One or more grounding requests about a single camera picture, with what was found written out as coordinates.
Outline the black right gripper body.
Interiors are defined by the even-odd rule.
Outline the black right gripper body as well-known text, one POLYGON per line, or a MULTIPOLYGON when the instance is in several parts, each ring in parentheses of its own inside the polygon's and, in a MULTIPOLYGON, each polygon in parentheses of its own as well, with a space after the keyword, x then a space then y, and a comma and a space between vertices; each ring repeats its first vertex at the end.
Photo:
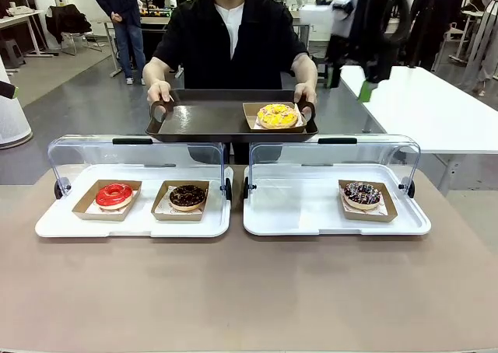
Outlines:
POLYGON ((365 79, 379 83, 389 77, 393 65, 393 43, 385 34, 388 19, 356 22, 353 18, 334 18, 325 54, 327 66, 340 61, 360 66, 365 79))

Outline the person's left hand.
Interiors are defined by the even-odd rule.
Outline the person's left hand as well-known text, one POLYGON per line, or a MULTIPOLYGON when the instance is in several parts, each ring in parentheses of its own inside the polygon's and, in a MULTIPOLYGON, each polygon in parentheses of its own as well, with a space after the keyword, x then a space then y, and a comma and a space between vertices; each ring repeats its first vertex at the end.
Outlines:
POLYGON ((307 103, 315 105, 317 103, 316 85, 312 82, 301 82, 296 84, 294 89, 295 103, 305 100, 307 103))

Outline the person's right hand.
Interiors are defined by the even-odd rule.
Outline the person's right hand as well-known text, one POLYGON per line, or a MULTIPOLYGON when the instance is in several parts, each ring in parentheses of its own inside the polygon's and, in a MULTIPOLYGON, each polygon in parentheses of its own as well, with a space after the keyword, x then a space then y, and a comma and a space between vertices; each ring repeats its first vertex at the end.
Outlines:
POLYGON ((155 102, 163 101, 164 103, 172 102, 173 99, 170 95, 170 84, 166 81, 154 82, 148 89, 147 99, 149 104, 152 105, 155 102))

